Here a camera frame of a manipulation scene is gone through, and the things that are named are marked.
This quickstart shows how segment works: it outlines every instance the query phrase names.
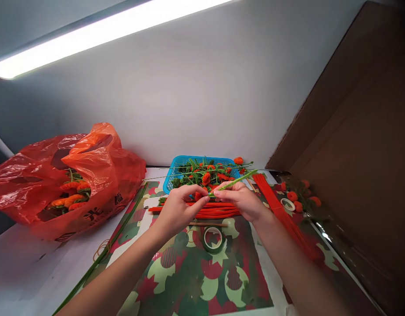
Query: hand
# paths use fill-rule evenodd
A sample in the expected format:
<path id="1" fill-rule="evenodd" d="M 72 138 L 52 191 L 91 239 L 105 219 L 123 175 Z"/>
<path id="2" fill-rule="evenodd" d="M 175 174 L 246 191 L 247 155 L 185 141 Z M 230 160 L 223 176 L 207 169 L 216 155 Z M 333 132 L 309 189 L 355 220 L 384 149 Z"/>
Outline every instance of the hand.
<path id="1" fill-rule="evenodd" d="M 271 211 L 263 205 L 261 200 L 243 182 L 238 182 L 232 187 L 218 191 L 218 189 L 229 183 L 230 181 L 223 182 L 213 190 L 216 201 L 233 203 L 239 209 L 242 216 L 254 225 L 261 220 L 268 220 L 271 217 Z"/>
<path id="2" fill-rule="evenodd" d="M 190 194 L 199 192 L 202 194 L 200 200 L 189 206 L 186 202 L 191 201 Z M 181 232 L 194 219 L 195 215 L 210 200 L 208 192 L 200 186 L 194 184 L 184 185 L 170 191 L 163 210 L 160 212 L 153 226 L 157 226 L 158 231 L 165 232 L 169 238 Z"/>

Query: white wall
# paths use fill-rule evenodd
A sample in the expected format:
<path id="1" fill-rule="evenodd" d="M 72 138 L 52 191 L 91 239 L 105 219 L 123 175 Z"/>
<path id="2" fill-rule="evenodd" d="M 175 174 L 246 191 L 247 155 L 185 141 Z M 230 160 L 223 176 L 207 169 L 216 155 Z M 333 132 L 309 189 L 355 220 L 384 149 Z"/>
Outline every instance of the white wall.
<path id="1" fill-rule="evenodd" d="M 362 3 L 237 0 L 13 84 L 44 100 L 31 111 L 46 110 L 60 124 L 54 132 L 84 133 L 110 122 L 124 147 L 151 165 L 190 154 L 239 155 L 264 167 Z M 49 136 L 48 124 L 35 124 L 37 138 Z"/>

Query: roll of tape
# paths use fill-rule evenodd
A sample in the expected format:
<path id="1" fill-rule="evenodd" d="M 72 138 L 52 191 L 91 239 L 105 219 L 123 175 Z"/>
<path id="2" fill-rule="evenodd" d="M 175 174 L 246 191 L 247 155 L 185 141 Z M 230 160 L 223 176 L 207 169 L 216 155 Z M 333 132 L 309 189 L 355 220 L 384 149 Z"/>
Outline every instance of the roll of tape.
<path id="1" fill-rule="evenodd" d="M 207 233 L 219 234 L 220 241 L 217 244 L 211 243 L 211 245 L 209 245 L 205 239 Z M 204 236 L 202 238 L 202 244 L 204 245 L 204 248 L 207 252 L 212 253 L 212 254 L 217 254 L 222 250 L 225 239 L 226 239 L 226 237 L 224 236 L 223 232 L 220 229 L 218 229 L 216 226 L 207 226 L 207 228 L 205 228 Z"/>
<path id="2" fill-rule="evenodd" d="M 294 206 L 294 203 L 290 201 L 289 199 L 282 198 L 280 203 L 289 211 L 294 211 L 296 209 L 296 206 Z"/>

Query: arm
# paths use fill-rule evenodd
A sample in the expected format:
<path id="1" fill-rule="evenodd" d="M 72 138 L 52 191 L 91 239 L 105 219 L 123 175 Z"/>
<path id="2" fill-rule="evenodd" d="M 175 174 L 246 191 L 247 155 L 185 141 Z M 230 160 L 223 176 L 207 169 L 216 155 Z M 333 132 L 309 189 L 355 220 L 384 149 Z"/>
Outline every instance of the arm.
<path id="1" fill-rule="evenodd" d="M 231 190 L 215 190 L 214 195 L 217 200 L 234 203 L 242 216 L 252 222 L 300 315 L 350 315 L 318 268 L 245 184 L 239 182 Z"/>
<path id="2" fill-rule="evenodd" d="M 195 192 L 208 195 L 198 185 L 173 189 L 154 225 L 79 292 L 57 316 L 116 315 L 154 254 L 172 236 L 182 231 L 209 201 L 209 197 L 203 197 L 193 206 L 188 206 L 186 201 L 190 200 L 189 194 Z"/>

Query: blue plastic basket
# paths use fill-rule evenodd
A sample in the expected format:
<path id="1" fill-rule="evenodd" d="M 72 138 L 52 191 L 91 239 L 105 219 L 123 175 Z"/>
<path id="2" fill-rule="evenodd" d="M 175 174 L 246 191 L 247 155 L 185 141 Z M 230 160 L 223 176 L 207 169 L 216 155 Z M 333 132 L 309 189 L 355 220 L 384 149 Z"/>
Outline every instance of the blue plastic basket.
<path id="1" fill-rule="evenodd" d="M 227 165 L 229 163 L 234 164 L 233 160 L 228 158 L 218 158 L 218 157 L 200 157 L 200 156 L 177 156 L 173 159 L 172 164 L 170 165 L 171 168 L 179 167 L 180 165 L 185 165 L 189 162 L 189 158 L 196 159 L 198 163 L 202 162 L 202 159 L 206 159 L 207 162 L 214 160 L 214 165 L 218 163 L 222 163 L 223 165 Z M 239 171 L 238 169 L 232 169 L 231 175 L 237 179 L 239 178 Z M 177 169 L 169 169 L 167 178 L 164 180 L 163 191 L 166 194 L 170 193 L 170 190 L 173 189 L 173 179 L 174 178 L 183 178 L 183 175 L 177 171 Z"/>

